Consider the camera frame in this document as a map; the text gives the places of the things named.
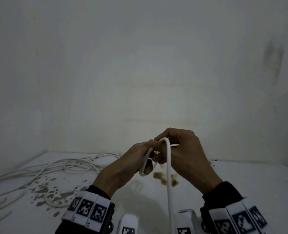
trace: white table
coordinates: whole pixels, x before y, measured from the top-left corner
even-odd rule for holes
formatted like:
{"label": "white table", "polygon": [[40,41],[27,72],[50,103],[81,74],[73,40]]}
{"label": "white table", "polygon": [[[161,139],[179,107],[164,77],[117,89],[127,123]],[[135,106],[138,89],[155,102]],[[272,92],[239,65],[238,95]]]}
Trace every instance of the white table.
{"label": "white table", "polygon": [[[91,154],[82,153],[46,153],[26,166],[38,165],[53,162],[64,158],[87,157]],[[98,162],[108,163],[113,158],[101,158]],[[288,233],[288,168],[279,165],[252,164],[236,162],[214,162],[214,169],[224,180],[231,182],[242,196],[247,196],[254,201],[262,212],[267,222],[278,233]],[[155,171],[165,171],[159,165]],[[54,190],[55,196],[60,197],[60,193],[65,193],[85,186],[89,186],[96,177],[96,173],[89,171],[83,174],[68,174],[65,172],[55,172],[42,176],[25,189],[25,194],[6,210],[13,209],[11,215],[0,221],[0,233],[54,233],[61,223],[61,216],[66,208],[51,208],[43,203],[43,198],[39,198],[43,193],[33,193],[39,191],[42,183],[50,181],[49,190]],[[30,177],[17,178],[0,183],[0,192],[11,188],[19,187],[28,181]],[[200,216],[200,207],[203,206],[202,195],[189,182],[178,176],[179,184],[173,188],[174,210],[192,208],[197,216]],[[115,203],[115,214],[113,216],[114,231],[118,226],[118,221],[123,213],[134,213],[140,217],[139,234],[144,233],[168,233],[168,206],[166,186],[152,175],[141,177],[136,174],[132,180],[123,188],[119,189],[112,201]],[[23,190],[6,195],[10,200],[22,193]]]}

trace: white wall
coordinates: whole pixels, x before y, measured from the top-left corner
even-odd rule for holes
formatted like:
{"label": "white wall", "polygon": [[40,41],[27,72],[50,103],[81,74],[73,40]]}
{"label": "white wall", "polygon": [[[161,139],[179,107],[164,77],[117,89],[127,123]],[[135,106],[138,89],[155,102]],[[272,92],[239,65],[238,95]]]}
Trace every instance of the white wall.
{"label": "white wall", "polygon": [[44,152],[34,19],[0,0],[0,172]]}
{"label": "white wall", "polygon": [[[288,0],[38,0],[46,145],[123,153],[167,127],[288,164]],[[284,47],[279,78],[263,63]]]}

